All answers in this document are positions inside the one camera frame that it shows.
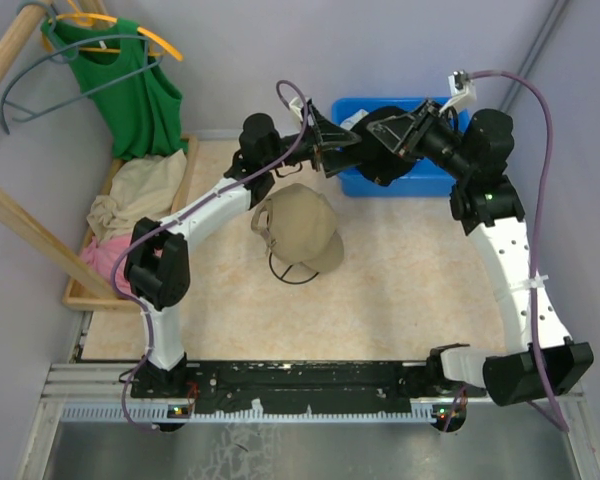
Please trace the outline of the white cap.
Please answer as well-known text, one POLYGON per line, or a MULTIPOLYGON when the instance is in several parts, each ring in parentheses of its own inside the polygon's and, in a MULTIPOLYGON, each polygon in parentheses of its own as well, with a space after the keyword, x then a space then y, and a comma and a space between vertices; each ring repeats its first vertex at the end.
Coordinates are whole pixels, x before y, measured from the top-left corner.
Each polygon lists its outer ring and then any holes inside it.
POLYGON ((368 115, 368 112, 364 109, 360 109, 354 114, 342 120, 340 126, 346 130, 352 130, 353 127, 362 119, 368 115))

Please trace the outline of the black beanie hat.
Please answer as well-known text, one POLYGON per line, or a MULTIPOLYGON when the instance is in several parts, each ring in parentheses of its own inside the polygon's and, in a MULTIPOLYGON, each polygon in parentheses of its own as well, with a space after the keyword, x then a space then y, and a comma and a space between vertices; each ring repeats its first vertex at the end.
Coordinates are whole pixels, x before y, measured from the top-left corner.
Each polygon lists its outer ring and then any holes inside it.
POLYGON ((404 113, 405 110, 396 106, 384 106, 368 113, 351 129, 361 141, 344 149, 347 157, 355 162, 355 168, 361 175, 382 187, 388 187, 394 180, 409 173, 416 166, 418 159, 412 156, 401 158, 391 153, 368 131, 367 125, 404 113))

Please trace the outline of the blue plastic bin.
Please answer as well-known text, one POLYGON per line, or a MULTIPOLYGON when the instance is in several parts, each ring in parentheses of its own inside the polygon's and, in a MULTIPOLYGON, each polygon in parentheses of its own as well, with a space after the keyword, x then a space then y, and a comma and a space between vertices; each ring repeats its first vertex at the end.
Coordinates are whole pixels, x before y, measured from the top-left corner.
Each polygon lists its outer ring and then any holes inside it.
MULTIPOLYGON (((415 109, 424 97, 345 97, 331 106, 331 120, 342 124, 359 110, 369 113, 393 106, 406 111, 415 109)), ((448 197, 455 180, 429 159, 423 159, 405 175, 383 187, 365 179, 356 169, 337 175, 342 192, 349 197, 448 197)))

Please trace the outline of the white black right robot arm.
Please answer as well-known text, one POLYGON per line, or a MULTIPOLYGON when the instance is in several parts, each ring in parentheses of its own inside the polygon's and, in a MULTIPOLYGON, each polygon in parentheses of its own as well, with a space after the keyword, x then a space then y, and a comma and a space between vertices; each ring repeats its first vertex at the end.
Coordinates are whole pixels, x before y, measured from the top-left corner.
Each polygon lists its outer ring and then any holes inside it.
POLYGON ((457 344, 433 351, 428 387, 450 395, 461 383, 487 391, 499 406, 568 393, 594 362, 559 319, 545 277, 530 269, 525 212, 505 173, 514 148, 513 120, 499 110, 476 112, 455 130, 441 106, 426 100, 410 112, 371 121, 367 131, 401 159, 426 158, 451 175, 454 220, 479 253, 498 304, 506 352, 457 344))

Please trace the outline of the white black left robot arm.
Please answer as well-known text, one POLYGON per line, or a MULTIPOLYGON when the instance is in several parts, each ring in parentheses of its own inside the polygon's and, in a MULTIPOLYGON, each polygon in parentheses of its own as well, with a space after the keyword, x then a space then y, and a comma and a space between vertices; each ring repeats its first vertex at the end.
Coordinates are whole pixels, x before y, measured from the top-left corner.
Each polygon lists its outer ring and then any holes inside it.
POLYGON ((124 277, 145 317, 144 360, 152 383, 166 396, 181 394, 188 384, 178 305, 190 286, 190 253, 258 205, 273 188, 277 169, 308 162, 333 176, 353 164, 344 151, 360 142, 358 134, 332 123, 313 104, 296 115, 300 131, 286 137, 269 115, 248 116, 229 169, 209 192, 159 221, 143 218, 134 227, 124 277))

